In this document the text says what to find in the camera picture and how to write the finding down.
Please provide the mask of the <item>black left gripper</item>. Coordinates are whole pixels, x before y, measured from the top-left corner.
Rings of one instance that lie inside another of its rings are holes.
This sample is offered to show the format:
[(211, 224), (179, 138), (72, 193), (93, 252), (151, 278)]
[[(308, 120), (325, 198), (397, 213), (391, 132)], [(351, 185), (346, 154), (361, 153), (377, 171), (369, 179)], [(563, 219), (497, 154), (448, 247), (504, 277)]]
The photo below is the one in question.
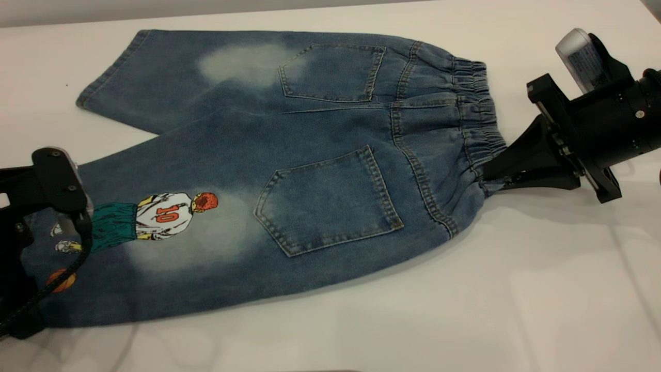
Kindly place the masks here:
[(2, 194), (8, 205), (1, 211), (1, 295), (2, 336), (27, 339), (45, 325), (31, 299), (38, 287), (21, 262), (24, 248), (34, 242), (28, 215), (47, 207), (42, 187), (33, 167), (2, 169)]

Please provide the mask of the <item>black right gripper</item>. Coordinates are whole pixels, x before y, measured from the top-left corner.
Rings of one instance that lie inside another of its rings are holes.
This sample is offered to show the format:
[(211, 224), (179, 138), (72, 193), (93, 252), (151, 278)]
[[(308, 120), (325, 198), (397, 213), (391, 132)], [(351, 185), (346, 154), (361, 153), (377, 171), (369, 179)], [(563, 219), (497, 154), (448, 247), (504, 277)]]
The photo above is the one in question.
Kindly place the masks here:
[(580, 177), (565, 167), (564, 156), (588, 179), (600, 203), (620, 198), (610, 166), (626, 149), (623, 122), (630, 108), (626, 90), (633, 83), (631, 74), (624, 73), (573, 100), (549, 74), (527, 83), (527, 97), (542, 116), (484, 165), (484, 180), (505, 181), (506, 190), (578, 189)]

